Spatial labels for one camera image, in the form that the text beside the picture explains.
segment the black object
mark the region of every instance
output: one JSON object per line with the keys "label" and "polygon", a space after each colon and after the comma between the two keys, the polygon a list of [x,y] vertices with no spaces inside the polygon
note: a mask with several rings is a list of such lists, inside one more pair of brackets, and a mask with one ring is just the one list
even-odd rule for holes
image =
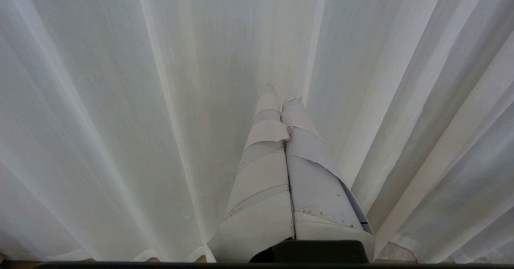
{"label": "black object", "polygon": [[255,255],[250,263],[369,263],[362,243],[285,240]]}

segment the white fabric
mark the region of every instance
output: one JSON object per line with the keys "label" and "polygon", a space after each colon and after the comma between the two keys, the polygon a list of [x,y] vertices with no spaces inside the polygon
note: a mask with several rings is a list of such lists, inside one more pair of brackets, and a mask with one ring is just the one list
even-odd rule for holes
{"label": "white fabric", "polygon": [[375,254],[514,262],[490,183],[510,181],[514,0],[0,0],[0,19],[9,258],[203,254],[272,84],[303,97]]}

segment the paper wrapping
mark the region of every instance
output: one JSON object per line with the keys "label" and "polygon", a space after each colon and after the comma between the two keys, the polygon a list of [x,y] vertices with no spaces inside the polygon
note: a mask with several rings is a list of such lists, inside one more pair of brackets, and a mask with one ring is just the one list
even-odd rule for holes
{"label": "paper wrapping", "polygon": [[226,218],[208,242],[217,262],[248,262],[294,237],[284,154],[284,141],[289,138],[275,90],[267,86],[255,109]]}
{"label": "paper wrapping", "polygon": [[297,240],[358,240],[373,260],[375,240],[367,219],[301,99],[284,103],[282,121],[290,131],[286,161]]}

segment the white backdrop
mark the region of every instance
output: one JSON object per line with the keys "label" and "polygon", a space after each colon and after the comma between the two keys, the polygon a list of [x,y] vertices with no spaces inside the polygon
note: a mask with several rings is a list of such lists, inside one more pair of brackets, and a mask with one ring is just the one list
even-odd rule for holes
{"label": "white backdrop", "polygon": [[0,251],[194,260],[265,84],[377,237],[514,263],[514,0],[0,0]]}

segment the curtain fold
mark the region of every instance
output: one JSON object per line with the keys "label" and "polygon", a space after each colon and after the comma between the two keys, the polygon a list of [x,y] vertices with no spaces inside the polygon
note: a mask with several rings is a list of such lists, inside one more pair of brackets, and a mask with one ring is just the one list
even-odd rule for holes
{"label": "curtain fold", "polygon": [[0,0],[0,251],[195,260],[259,92],[302,97],[375,254],[512,263],[514,0]]}

